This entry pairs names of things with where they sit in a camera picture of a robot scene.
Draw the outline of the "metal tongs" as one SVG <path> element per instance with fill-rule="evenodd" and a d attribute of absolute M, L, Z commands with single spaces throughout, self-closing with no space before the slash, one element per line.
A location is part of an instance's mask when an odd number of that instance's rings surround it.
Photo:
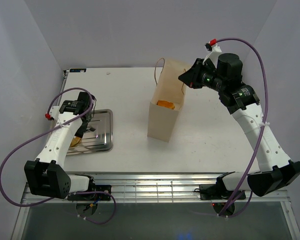
<path fill-rule="evenodd" d="M 84 133 L 92 133 L 94 131 L 96 131 L 96 128 L 95 126 L 93 125 L 93 119 L 91 118 L 89 121 L 87 120 L 85 123 L 84 123 L 84 126 L 85 126 L 85 131 Z"/>

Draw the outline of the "fake croissant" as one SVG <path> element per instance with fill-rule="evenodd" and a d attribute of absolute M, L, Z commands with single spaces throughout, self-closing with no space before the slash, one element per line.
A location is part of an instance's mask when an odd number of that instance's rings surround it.
<path fill-rule="evenodd" d="M 75 136 L 75 137 L 72 139 L 72 141 L 71 141 L 69 147 L 70 147 L 70 148 L 73 148 L 73 147 L 77 146 L 81 141 L 82 141 L 82 138 L 81 138 L 81 137 Z"/>

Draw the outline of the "sesame twisted bread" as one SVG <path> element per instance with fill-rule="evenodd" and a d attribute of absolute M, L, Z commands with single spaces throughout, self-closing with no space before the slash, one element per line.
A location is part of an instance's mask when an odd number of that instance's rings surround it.
<path fill-rule="evenodd" d="M 158 100 L 157 105 L 160 106 L 160 107 L 170 109 L 170 110 L 175 109 L 175 104 L 173 102 L 166 101 L 166 100 Z"/>

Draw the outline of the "beige paper bag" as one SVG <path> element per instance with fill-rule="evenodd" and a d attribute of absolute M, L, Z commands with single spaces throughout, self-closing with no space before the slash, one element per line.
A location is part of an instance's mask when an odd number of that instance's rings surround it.
<path fill-rule="evenodd" d="M 185 62 L 160 58 L 163 67 L 160 75 L 154 76 L 156 87 L 149 104 L 147 136 L 169 142 L 179 113 L 184 106 L 187 86 L 178 79 L 191 66 Z M 159 100 L 172 102 L 175 109 L 157 105 Z"/>

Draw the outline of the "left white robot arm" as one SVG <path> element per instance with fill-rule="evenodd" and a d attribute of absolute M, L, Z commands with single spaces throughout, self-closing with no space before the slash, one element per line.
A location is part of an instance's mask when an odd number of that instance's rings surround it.
<path fill-rule="evenodd" d="M 67 152 L 75 138 L 82 138 L 92 118 L 95 98 L 81 91 L 76 100 L 65 100 L 49 108 L 46 118 L 55 128 L 35 160 L 27 161 L 24 172 L 33 195 L 64 199 L 78 192 L 85 200 L 96 195 L 90 177 L 67 174 L 64 170 Z"/>

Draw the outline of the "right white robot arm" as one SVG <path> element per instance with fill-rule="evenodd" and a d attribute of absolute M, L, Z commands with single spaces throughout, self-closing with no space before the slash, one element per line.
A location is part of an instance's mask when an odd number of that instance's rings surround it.
<path fill-rule="evenodd" d="M 206 198 L 229 199 L 239 186 L 240 191 L 252 191 L 259 197 L 288 186 L 300 175 L 300 162 L 293 162 L 281 148 L 270 126 L 264 121 L 259 97 L 242 81 L 243 63 L 234 53 L 222 53 L 214 64 L 210 58 L 196 59 L 193 66 L 178 79 L 192 89 L 203 87 L 215 90 L 220 102 L 243 130 L 251 147 L 258 172 L 243 176 L 228 172 L 201 193 Z"/>

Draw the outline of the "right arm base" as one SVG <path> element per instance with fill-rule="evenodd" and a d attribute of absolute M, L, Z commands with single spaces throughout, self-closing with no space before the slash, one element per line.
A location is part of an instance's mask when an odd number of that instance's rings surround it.
<path fill-rule="evenodd" d="M 200 184 L 193 192 L 199 194 L 201 200 L 228 200 L 233 193 L 217 184 Z"/>

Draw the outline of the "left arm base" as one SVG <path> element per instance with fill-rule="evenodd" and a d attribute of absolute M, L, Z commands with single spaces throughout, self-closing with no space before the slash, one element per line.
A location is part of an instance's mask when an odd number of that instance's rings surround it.
<path fill-rule="evenodd" d="M 108 196 L 108 193 L 111 194 L 112 186 L 111 185 L 95 185 L 91 189 L 89 188 L 87 192 L 93 192 L 90 194 L 71 194 L 67 197 L 68 201 L 89 201 L 94 202 L 96 200 L 99 201 L 110 201 L 111 197 Z"/>

